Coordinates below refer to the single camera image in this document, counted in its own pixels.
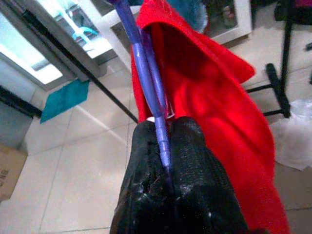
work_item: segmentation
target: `black glove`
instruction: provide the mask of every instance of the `black glove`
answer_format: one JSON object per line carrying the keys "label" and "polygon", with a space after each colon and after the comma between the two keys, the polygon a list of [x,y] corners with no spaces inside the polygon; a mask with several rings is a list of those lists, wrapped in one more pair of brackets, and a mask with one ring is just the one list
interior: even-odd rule
{"label": "black glove", "polygon": [[174,197],[166,190],[154,123],[135,128],[110,233],[249,233],[222,164],[191,118],[173,123],[171,152]]}

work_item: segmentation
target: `red towel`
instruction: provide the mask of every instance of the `red towel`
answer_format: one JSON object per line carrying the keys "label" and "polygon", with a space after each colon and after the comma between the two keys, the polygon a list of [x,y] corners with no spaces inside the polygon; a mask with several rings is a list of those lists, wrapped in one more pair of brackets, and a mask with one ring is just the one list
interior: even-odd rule
{"label": "red towel", "polygon": [[[164,0],[145,0],[137,18],[152,30],[153,47],[175,117],[193,117],[208,148],[224,165],[250,229],[287,234],[285,211],[273,184],[274,144],[268,123],[241,82],[253,68],[195,32]],[[132,57],[139,121],[151,116]]]}

